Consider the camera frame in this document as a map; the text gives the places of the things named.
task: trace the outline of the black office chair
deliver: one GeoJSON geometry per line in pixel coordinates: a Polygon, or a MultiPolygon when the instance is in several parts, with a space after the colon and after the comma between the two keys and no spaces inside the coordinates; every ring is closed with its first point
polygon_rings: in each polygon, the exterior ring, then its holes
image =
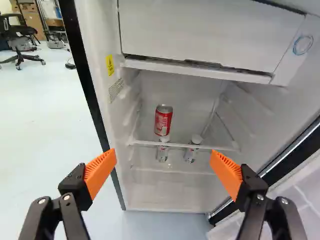
{"type": "Polygon", "coordinates": [[[41,62],[42,65],[45,65],[45,60],[40,58],[39,55],[32,56],[21,54],[21,51],[24,49],[24,46],[26,44],[30,44],[29,41],[31,40],[31,37],[34,34],[38,33],[37,30],[27,25],[10,25],[10,17],[18,17],[20,19],[20,22],[23,22],[21,21],[23,17],[19,13],[0,14],[0,36],[7,40],[12,50],[16,51],[16,55],[4,61],[0,61],[0,64],[15,62],[17,60],[17,63],[15,64],[15,68],[17,70],[21,70],[20,64],[24,62],[24,59],[41,62]]]}

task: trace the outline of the refrigerator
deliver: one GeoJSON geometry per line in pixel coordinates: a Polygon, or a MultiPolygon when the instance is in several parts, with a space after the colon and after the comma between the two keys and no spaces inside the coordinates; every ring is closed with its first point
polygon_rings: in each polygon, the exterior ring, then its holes
{"type": "Polygon", "coordinates": [[[236,208],[212,149],[271,186],[320,148],[320,18],[291,2],[59,2],[102,149],[116,152],[123,210],[215,224],[236,208]],[[158,105],[173,109],[170,141],[155,134],[158,105]]]}

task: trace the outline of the gray floor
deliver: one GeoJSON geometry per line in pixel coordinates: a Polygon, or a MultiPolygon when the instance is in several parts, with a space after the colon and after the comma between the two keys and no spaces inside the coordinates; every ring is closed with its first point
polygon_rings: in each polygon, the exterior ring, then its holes
{"type": "MultiPolygon", "coordinates": [[[[71,54],[40,47],[29,54],[46,65],[0,69],[1,239],[17,239],[30,203],[58,197],[58,183],[102,153],[77,71],[64,66],[71,54]]],[[[13,55],[0,51],[0,60],[13,55]]],[[[111,178],[83,217],[92,239],[204,240],[211,228],[202,214],[122,211],[111,178]]],[[[61,224],[56,239],[65,239],[61,224]]]]}

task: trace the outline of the freezer door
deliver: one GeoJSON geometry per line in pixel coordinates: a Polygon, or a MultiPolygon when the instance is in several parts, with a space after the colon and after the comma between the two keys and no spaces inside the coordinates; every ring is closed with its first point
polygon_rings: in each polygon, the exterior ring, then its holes
{"type": "Polygon", "coordinates": [[[304,15],[249,0],[119,0],[122,51],[272,73],[304,15]]]}

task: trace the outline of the red soda can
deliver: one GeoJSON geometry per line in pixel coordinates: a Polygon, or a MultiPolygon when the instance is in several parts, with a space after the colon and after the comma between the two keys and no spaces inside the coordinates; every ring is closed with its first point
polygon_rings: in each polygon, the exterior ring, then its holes
{"type": "Polygon", "coordinates": [[[173,115],[172,106],[160,104],[155,108],[154,133],[158,136],[167,136],[170,132],[173,115]]]}

